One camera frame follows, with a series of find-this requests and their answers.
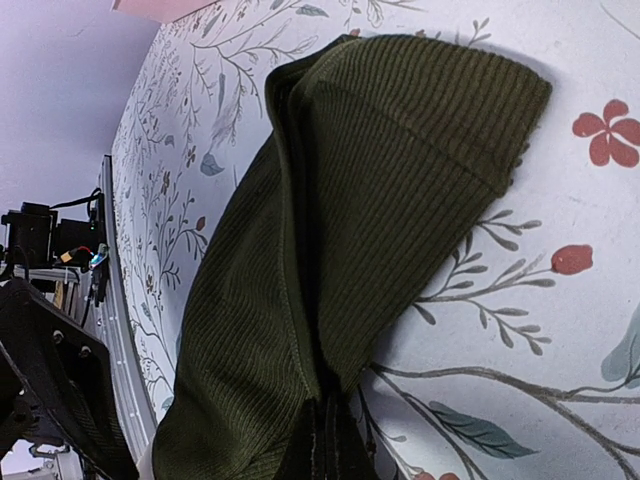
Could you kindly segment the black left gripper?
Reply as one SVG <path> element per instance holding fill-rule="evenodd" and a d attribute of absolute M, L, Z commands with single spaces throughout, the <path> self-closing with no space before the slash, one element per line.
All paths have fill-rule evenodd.
<path fill-rule="evenodd" d="M 1 452 L 70 446 L 104 479 L 136 479 L 107 347 L 31 283 L 1 288 Z"/>

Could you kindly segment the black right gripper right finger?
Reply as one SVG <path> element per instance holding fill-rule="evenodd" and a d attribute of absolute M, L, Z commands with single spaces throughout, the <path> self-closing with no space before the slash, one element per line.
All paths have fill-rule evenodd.
<path fill-rule="evenodd" d="M 379 480 L 355 418 L 341 394 L 331 394 L 325 408 L 325 475 L 330 480 Z"/>

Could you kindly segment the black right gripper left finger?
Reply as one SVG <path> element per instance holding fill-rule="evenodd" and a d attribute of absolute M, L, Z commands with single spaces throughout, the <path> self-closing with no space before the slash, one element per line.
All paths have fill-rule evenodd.
<path fill-rule="evenodd" d="M 327 404 L 314 399 L 303 404 L 279 467 L 280 479 L 328 478 Z"/>

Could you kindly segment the dark green underwear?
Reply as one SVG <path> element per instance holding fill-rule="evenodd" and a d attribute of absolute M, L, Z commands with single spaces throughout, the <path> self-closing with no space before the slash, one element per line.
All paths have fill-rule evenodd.
<path fill-rule="evenodd" d="M 280 479 L 303 404 L 349 406 L 380 334 L 511 185 L 551 91 L 414 35 L 343 35 L 272 71 L 272 133 L 185 307 L 154 477 Z"/>

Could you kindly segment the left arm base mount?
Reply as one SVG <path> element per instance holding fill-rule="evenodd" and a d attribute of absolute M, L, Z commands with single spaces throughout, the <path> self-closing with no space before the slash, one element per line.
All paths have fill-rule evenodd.
<path fill-rule="evenodd" d="M 42 293 L 54 293 L 55 281 L 32 278 L 33 271 L 60 270 L 72 274 L 71 288 L 62 288 L 62 303 L 71 306 L 70 294 L 84 295 L 79 325 L 84 327 L 90 309 L 99 307 L 109 280 L 110 247 L 107 242 L 105 194 L 95 188 L 90 195 L 53 206 L 25 202 L 1 216 L 8 229 L 1 247 L 1 281 L 22 272 Z"/>

